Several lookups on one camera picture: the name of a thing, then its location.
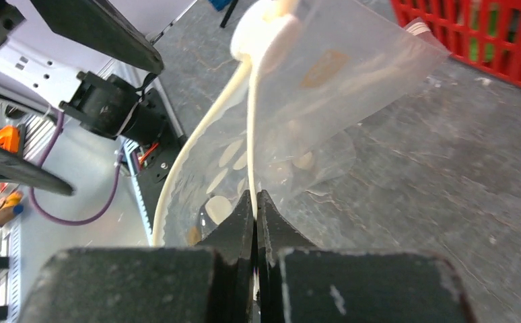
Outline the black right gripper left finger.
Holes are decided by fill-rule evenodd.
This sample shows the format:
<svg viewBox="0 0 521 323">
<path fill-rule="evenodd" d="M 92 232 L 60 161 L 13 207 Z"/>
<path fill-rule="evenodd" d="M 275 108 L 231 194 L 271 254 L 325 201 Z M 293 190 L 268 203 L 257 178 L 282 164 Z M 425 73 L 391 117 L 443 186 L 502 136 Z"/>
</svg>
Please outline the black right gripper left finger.
<svg viewBox="0 0 521 323">
<path fill-rule="evenodd" d="M 198 245 L 214 251 L 207 322 L 249 322 L 253 299 L 255 220 L 245 190 L 228 218 Z"/>
</svg>

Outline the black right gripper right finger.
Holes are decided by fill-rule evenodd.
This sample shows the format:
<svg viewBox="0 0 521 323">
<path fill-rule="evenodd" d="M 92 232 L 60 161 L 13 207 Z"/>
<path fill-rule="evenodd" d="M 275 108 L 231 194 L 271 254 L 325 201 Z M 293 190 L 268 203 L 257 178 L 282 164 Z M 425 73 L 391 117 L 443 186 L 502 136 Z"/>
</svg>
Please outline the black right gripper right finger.
<svg viewBox="0 0 521 323">
<path fill-rule="evenodd" d="M 261 322 L 283 322 L 284 302 L 278 251 L 283 248 L 315 246 L 278 211 L 266 190 L 257 194 L 257 268 Z"/>
</svg>

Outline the clear zip top bag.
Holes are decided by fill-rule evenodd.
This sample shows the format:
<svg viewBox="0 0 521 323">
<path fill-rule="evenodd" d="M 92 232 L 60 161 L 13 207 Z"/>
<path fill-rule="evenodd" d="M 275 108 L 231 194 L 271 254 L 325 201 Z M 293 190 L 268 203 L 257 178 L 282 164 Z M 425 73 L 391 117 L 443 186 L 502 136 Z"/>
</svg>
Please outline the clear zip top bag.
<svg viewBox="0 0 521 323">
<path fill-rule="evenodd" d="M 257 1 L 234 30 L 238 66 L 162 186 L 154 246 L 191 246 L 243 192 L 277 207 L 345 174 L 346 129 L 413 91 L 449 55 L 421 19 L 400 27 L 358 1 Z"/>
</svg>

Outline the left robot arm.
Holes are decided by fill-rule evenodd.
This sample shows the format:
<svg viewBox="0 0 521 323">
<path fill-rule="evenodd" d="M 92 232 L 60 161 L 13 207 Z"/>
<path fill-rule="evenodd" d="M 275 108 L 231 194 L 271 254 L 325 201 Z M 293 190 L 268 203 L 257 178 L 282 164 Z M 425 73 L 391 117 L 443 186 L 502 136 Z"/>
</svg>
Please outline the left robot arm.
<svg viewBox="0 0 521 323">
<path fill-rule="evenodd" d="M 158 161 L 172 164 L 183 141 L 174 114 L 151 87 L 164 69 L 158 51 L 108 1 L 34 1 L 33 7 L 55 34 L 142 69 L 147 76 L 141 85 L 117 75 L 100 77 L 16 41 L 12 34 L 25 18 L 14 5 L 0 1 L 0 77 L 61 109 L 95 135 L 156 145 Z M 1 84 L 0 98 L 24 107 L 31 102 Z"/>
</svg>

